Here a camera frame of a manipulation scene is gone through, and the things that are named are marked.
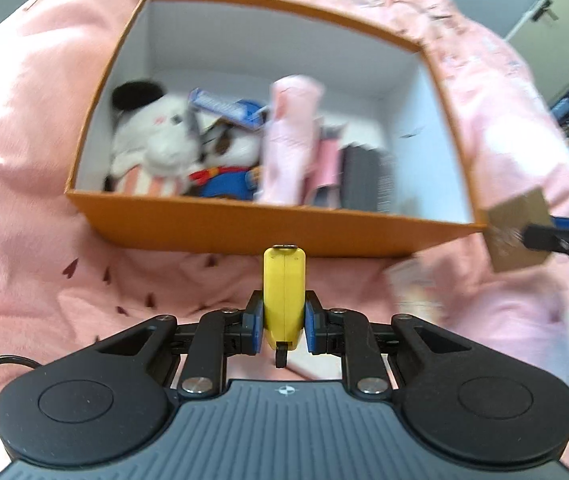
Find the black plush ear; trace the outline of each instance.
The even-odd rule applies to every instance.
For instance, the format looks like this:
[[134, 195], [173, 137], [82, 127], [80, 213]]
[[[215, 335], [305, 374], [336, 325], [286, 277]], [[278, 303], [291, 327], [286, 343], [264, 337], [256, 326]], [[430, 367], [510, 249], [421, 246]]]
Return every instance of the black plush ear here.
[[157, 101], [165, 89], [153, 81], [129, 81], [114, 90], [111, 104], [116, 110], [130, 112]]

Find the cardboard box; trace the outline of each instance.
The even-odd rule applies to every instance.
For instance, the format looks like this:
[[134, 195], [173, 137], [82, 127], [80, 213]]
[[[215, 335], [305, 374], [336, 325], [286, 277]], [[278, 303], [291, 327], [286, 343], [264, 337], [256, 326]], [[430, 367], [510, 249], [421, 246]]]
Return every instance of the cardboard box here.
[[[269, 102], [304, 74], [326, 86], [320, 114], [348, 123], [344, 144], [390, 150], [394, 214], [103, 192], [112, 91], [152, 78], [184, 96], [204, 88]], [[418, 44], [343, 14], [283, 0], [141, 0], [88, 110], [66, 193], [104, 238], [128, 248], [309, 256], [405, 256], [483, 228], [457, 126]]]

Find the pink bottle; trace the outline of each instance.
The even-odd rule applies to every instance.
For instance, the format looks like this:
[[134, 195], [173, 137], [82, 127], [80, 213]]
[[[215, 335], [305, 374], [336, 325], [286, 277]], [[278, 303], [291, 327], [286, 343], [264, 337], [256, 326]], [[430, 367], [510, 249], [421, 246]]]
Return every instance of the pink bottle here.
[[257, 202], [299, 205], [311, 171], [318, 128], [317, 105], [324, 86], [310, 77], [292, 75], [271, 85], [272, 115], [263, 139], [263, 171]]

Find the pink blanket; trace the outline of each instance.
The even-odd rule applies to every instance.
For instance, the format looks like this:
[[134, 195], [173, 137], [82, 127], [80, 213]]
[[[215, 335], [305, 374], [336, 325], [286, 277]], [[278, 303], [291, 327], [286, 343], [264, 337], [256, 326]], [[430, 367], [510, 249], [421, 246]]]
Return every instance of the pink blanket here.
[[[516, 53], [450, 0], [299, 0], [421, 41], [446, 77], [481, 206], [542, 186], [569, 216], [569, 149]], [[113, 247], [62, 195], [85, 111], [138, 0], [31, 0], [0, 25], [0, 353], [48, 362], [155, 313], [196, 320], [244, 306], [259, 258]], [[569, 329], [569, 260], [494, 275], [479, 236], [421, 254], [445, 325], [533, 364]], [[310, 260], [326, 305], [388, 322], [384, 260]], [[233, 376], [267, 377], [272, 357], [234, 358]], [[0, 387], [20, 373], [0, 369]], [[313, 377], [313, 369], [284, 371]], [[569, 463], [569, 449], [565, 455]], [[6, 462], [0, 453], [0, 468]]]

